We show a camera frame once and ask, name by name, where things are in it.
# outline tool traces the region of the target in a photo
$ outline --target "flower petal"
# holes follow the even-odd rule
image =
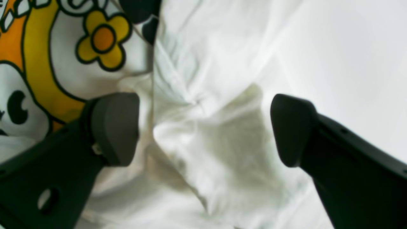
[[[101,11],[92,11],[85,20],[86,31],[89,35],[93,33],[97,26],[106,23],[105,15]]]
[[[108,24],[112,26],[116,32],[116,40],[118,42],[125,39],[130,32],[130,24],[122,15],[112,17]]]
[[[110,70],[120,67],[124,62],[123,52],[118,45],[115,45],[110,52],[99,55],[99,57],[102,65]]]
[[[90,37],[86,37],[78,45],[78,56],[85,62],[94,60],[97,57],[97,53],[93,50],[90,43]]]

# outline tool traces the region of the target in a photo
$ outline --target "yellow flower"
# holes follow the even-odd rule
[[[79,61],[89,64],[98,61],[107,71],[120,69],[126,59],[122,43],[130,33],[130,24],[123,14],[107,18],[101,11],[93,11],[85,19],[86,35],[77,45]]]

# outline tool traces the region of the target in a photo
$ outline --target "black plastic part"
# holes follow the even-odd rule
[[[314,179],[336,229],[406,227],[407,165],[303,99],[276,95],[271,121],[281,160]]]
[[[103,97],[93,107],[93,137],[110,166],[128,166],[133,160],[139,104],[137,94],[120,93]]]
[[[0,166],[0,224],[6,229],[71,229],[104,166],[74,121]],[[54,206],[38,208],[41,193],[54,190]]]
[[[116,93],[88,101],[78,120],[0,165],[0,225],[72,229],[99,171],[128,165],[138,138],[139,99]],[[102,151],[97,155],[93,146]],[[49,199],[39,205],[42,193]]]

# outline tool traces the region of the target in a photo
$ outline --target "black plastic bracket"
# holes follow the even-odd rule
[[[138,140],[139,98],[116,93],[0,165],[0,224],[6,229],[74,228],[104,166],[127,166]]]
[[[278,94],[270,113],[281,161],[313,178],[336,229],[407,225],[406,164],[318,114],[307,100]]]

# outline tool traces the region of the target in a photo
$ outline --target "yellow stripe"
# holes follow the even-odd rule
[[[75,100],[54,82],[49,52],[50,32],[58,13],[56,0],[41,9],[32,8],[24,36],[27,81],[37,102],[57,119],[70,122],[79,117],[84,103]]]

